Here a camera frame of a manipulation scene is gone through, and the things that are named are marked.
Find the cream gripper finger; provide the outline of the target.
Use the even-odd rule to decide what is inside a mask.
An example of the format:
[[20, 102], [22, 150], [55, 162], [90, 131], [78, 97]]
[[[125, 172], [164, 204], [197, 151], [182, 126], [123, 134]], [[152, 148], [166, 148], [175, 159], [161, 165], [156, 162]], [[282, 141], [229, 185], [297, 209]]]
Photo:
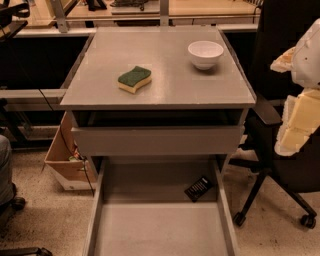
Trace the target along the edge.
[[304, 89], [297, 97], [289, 95], [284, 104], [275, 152], [280, 156], [298, 153], [320, 127], [320, 91]]
[[280, 55], [276, 60], [272, 62], [272, 64], [270, 65], [270, 69], [279, 73], [291, 71], [294, 51], [294, 47], [285, 51], [282, 55]]

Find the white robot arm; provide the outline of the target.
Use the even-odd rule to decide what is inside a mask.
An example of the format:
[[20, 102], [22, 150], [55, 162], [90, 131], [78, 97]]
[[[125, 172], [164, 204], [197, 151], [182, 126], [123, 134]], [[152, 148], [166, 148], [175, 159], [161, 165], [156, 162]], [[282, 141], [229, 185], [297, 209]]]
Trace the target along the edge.
[[320, 127], [320, 19], [270, 69], [290, 71], [292, 81], [303, 88], [298, 96], [287, 96], [274, 146], [278, 155], [292, 156]]

